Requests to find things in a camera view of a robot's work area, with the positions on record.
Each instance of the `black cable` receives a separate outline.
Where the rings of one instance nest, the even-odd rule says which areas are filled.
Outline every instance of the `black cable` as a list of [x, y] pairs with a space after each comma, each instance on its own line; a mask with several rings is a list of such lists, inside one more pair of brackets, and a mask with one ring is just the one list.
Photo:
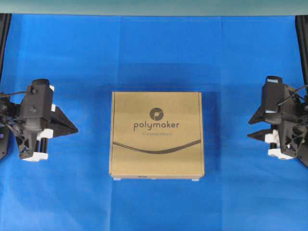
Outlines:
[[287, 102], [290, 98], [292, 98], [299, 90], [302, 90], [303, 88], [307, 88], [307, 85], [301, 86], [300, 88], [296, 89], [289, 97], [287, 97], [284, 101], [282, 101], [281, 103], [277, 104], [278, 106], [283, 105], [285, 102]]
[[12, 96], [12, 95], [18, 95], [18, 94], [32, 94], [32, 93], [29, 91], [19, 91], [19, 92], [14, 92], [10, 94], [0, 94], [0, 98]]

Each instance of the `metal rod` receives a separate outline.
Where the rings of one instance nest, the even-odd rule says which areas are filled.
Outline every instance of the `metal rod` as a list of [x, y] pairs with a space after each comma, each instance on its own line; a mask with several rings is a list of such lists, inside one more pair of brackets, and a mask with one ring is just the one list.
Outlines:
[[39, 141], [36, 142], [34, 151], [39, 152]]
[[0, 13], [0, 81], [2, 76], [4, 48], [9, 34], [12, 15], [10, 13]]
[[47, 144], [48, 144], [47, 138], [42, 138], [40, 140], [40, 152], [41, 153], [47, 153]]
[[308, 84], [308, 15], [295, 17], [297, 40], [302, 63], [302, 72], [305, 85]]
[[[271, 124], [270, 129], [272, 130], [272, 132], [273, 132], [274, 129], [277, 130], [277, 125], [272, 125]], [[269, 148], [270, 149], [276, 149], [277, 148], [277, 144], [276, 143], [270, 143], [269, 144]]]

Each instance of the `cardboard box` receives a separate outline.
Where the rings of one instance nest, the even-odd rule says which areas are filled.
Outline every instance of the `cardboard box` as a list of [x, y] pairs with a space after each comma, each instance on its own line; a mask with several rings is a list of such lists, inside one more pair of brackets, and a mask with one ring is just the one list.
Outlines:
[[201, 99], [199, 92], [113, 92], [110, 175], [204, 176]]

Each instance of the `screw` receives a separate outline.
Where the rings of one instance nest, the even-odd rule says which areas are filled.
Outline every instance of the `screw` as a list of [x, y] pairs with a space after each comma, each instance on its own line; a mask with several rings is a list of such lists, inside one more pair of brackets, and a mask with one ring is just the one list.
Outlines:
[[8, 106], [5, 105], [5, 104], [2, 104], [2, 105], [1, 105], [1, 109], [2, 109], [3, 111], [6, 111], [6, 110], [8, 110]]
[[36, 112], [37, 110], [35, 109], [35, 107], [30, 107], [30, 111], [31, 112]]

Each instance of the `blue cloth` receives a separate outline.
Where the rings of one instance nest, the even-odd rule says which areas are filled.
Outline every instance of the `blue cloth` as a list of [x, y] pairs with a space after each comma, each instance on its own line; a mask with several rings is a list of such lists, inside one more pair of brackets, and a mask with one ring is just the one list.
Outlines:
[[[48, 78], [79, 133], [50, 140], [38, 163], [11, 137], [0, 230], [307, 230], [308, 169], [246, 137], [269, 127], [247, 123], [267, 75], [303, 84], [294, 17], [13, 15], [1, 90]], [[113, 90], [203, 92], [206, 176], [112, 181]]]

